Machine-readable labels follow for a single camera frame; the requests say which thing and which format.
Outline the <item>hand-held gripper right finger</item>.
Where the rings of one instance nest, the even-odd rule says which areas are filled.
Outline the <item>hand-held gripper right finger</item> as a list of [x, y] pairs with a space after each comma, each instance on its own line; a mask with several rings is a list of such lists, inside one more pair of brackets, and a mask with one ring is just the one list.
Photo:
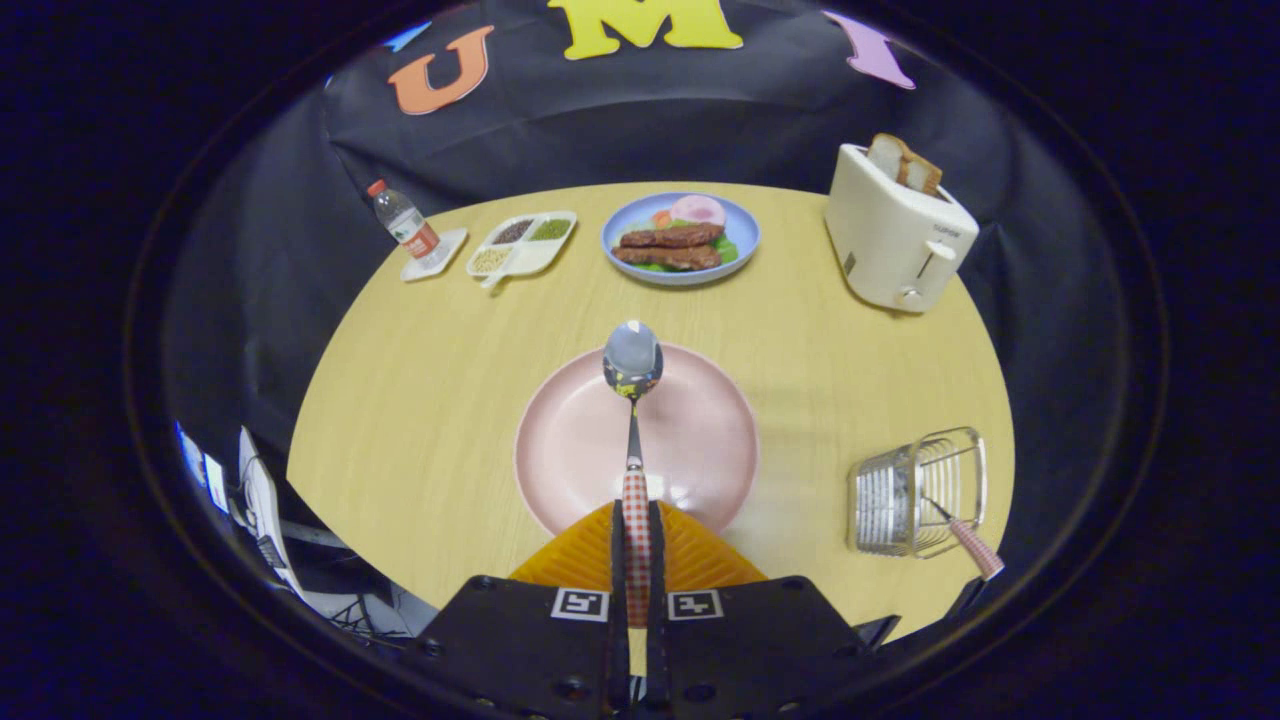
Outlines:
[[648, 515], [648, 719], [804, 719], [901, 620], [846, 623], [805, 577], [668, 591], [657, 501]]

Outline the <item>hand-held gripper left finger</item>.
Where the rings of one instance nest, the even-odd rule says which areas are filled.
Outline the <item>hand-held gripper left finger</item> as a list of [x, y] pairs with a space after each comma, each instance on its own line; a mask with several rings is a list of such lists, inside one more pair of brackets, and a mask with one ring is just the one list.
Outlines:
[[627, 719], [625, 514], [596, 511], [603, 591], [476, 575], [404, 650], [404, 666], [509, 719]]

